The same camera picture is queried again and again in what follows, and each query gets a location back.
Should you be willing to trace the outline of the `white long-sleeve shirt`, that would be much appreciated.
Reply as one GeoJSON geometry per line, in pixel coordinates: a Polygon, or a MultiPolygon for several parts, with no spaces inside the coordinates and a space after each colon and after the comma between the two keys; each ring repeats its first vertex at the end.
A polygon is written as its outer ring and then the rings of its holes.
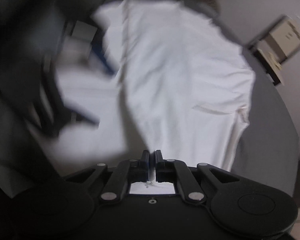
{"type": "Polygon", "coordinates": [[[177,1],[112,2],[93,19],[106,30],[106,59],[115,73],[105,74],[87,42],[66,37],[57,86],[64,102],[100,123],[68,125],[55,139],[32,132],[57,172],[113,167],[144,150],[230,171],[255,82],[242,47],[177,1]]]}

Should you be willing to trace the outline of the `white wooden chair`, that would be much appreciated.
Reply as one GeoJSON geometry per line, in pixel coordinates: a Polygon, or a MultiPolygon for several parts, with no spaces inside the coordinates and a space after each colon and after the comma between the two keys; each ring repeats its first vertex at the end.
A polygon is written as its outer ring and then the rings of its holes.
{"type": "Polygon", "coordinates": [[[282,15],[246,47],[262,64],[273,85],[284,84],[282,65],[300,51],[300,25],[282,15]]]}

